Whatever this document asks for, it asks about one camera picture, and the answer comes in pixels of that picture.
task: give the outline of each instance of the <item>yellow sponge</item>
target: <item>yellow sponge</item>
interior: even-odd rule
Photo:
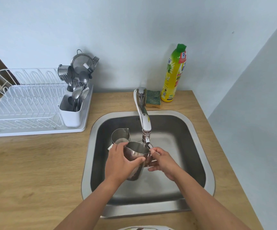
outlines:
[[[161,108],[160,91],[147,90],[146,106]]]

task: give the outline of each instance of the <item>hand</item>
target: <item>hand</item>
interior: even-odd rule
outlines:
[[[161,170],[162,172],[164,172],[166,177],[174,181],[175,174],[182,169],[174,161],[170,154],[167,151],[161,149],[160,147],[154,147],[150,149],[150,153],[152,157],[157,161],[153,161],[150,163],[150,168],[148,168],[148,171]]]
[[[123,155],[123,147],[128,142],[114,144],[109,151],[109,156],[105,164],[105,180],[114,182],[118,187],[127,179],[132,171],[145,161],[145,157],[139,157],[134,161],[129,161]]]

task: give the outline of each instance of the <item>dish drying rack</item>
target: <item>dish drying rack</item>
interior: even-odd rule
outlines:
[[[0,70],[0,136],[84,131],[93,86],[89,85],[86,118],[79,127],[67,127],[59,104],[68,92],[57,69]]]

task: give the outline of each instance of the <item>kitchen sink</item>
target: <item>kitchen sink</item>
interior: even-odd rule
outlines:
[[[177,164],[211,195],[214,194],[213,172],[191,121],[171,111],[148,111],[152,131],[150,143],[168,151]],[[131,141],[142,141],[138,112],[114,112],[100,117],[91,129],[82,178],[85,199],[104,180],[104,168],[111,145],[111,134],[129,128]],[[106,205],[103,218],[190,210],[177,185],[163,172],[149,172],[145,167],[136,181],[126,180]]]

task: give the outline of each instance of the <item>faucet spout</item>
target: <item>faucet spout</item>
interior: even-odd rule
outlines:
[[[146,93],[147,89],[144,87],[139,87],[134,90],[133,97],[136,108],[138,110],[139,118],[142,124],[142,141],[143,143],[149,144],[150,143],[150,133],[151,133],[151,123],[149,115],[146,111],[145,104],[146,104]]]

